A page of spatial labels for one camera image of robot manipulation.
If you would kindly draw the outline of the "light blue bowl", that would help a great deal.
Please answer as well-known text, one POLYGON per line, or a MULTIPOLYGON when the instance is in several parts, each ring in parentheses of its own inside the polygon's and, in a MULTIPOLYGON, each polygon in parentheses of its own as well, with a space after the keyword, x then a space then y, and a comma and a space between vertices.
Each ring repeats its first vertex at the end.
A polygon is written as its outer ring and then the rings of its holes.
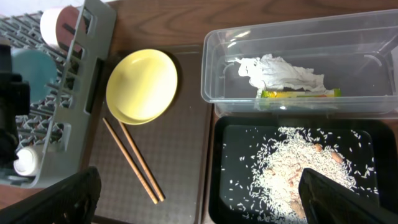
POLYGON ((30 85, 30 102, 44 100, 49 94, 47 83, 55 81, 57 67, 47 54, 32 49, 12 49, 12 71, 22 76, 30 85))

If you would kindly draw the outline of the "yellow plate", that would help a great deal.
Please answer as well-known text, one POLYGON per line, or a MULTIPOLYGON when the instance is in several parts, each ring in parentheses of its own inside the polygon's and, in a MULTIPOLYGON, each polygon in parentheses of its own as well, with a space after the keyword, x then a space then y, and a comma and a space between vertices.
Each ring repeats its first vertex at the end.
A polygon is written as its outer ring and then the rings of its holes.
POLYGON ((155 49, 138 50, 124 57, 111 72, 106 103, 118 121, 145 124, 169 107, 177 85, 176 66, 166 53, 155 49))

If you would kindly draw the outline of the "wooden chopstick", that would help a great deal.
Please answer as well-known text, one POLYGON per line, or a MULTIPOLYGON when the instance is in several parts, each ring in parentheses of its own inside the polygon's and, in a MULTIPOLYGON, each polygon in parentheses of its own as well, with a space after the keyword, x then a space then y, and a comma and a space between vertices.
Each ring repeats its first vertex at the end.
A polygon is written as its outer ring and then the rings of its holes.
POLYGON ((141 171, 139 168, 136 166, 135 162, 133 161, 132 157, 128 153, 127 149, 124 147, 123 143, 119 139, 118 135, 114 131, 114 129, 111 127, 109 124, 108 120, 106 118, 103 118, 103 123, 106 125, 108 131, 112 135, 113 139, 115 140, 116 144, 118 145, 119 149, 121 150, 122 154, 124 155, 125 159, 127 160, 128 164, 130 165, 131 169, 134 171, 135 175, 139 179, 140 183, 142 184, 143 188, 151 198, 154 204, 158 204, 159 200, 155 196, 155 193, 153 193, 151 187, 147 183, 146 179, 143 177, 141 171))
POLYGON ((129 134, 129 131, 127 130, 125 124, 121 121, 119 121, 119 124, 130 144, 130 146, 132 147, 132 150, 134 151, 140 165, 142 166, 142 168, 144 169, 144 172, 146 173, 146 176, 148 177, 151 186, 154 188, 158 198, 160 199, 161 202, 163 202, 165 200, 165 196, 161 191, 161 188, 159 187, 158 183, 156 182, 156 179, 154 178, 154 176, 152 175, 152 172, 150 171, 146 161, 144 160, 140 150, 138 149, 138 147, 136 146, 132 136, 129 134))

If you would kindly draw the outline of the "white green cup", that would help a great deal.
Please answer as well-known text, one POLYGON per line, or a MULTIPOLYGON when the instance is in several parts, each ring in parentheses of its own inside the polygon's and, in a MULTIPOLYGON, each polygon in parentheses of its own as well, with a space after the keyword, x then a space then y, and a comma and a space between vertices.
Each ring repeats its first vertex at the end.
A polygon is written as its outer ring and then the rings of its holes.
POLYGON ((39 171, 40 156, 33 147, 23 147, 17 151, 14 170, 21 176, 32 177, 39 171))

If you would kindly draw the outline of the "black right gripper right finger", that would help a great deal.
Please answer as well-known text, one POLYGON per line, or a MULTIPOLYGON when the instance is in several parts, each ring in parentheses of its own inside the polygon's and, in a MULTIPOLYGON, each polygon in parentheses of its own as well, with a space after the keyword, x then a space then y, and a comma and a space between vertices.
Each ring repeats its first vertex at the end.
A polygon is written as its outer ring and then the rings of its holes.
POLYGON ((298 191, 308 224, 393 224, 397 214, 305 168, 298 191))

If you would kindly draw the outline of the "pink bowl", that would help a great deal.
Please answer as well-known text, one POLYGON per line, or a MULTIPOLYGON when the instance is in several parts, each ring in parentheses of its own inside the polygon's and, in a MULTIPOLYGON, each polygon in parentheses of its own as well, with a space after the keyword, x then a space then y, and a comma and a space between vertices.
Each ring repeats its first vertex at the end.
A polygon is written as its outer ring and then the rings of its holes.
POLYGON ((68 52, 79 14, 73 6, 44 11, 40 18, 40 33, 45 43, 53 49, 68 52))

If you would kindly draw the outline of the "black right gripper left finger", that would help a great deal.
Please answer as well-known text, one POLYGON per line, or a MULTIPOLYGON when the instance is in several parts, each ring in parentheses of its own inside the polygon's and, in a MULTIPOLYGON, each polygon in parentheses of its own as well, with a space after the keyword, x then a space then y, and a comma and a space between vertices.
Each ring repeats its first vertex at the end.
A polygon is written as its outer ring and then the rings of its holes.
POLYGON ((89 167, 2 209, 1 223, 91 223, 100 192, 100 174, 89 167))

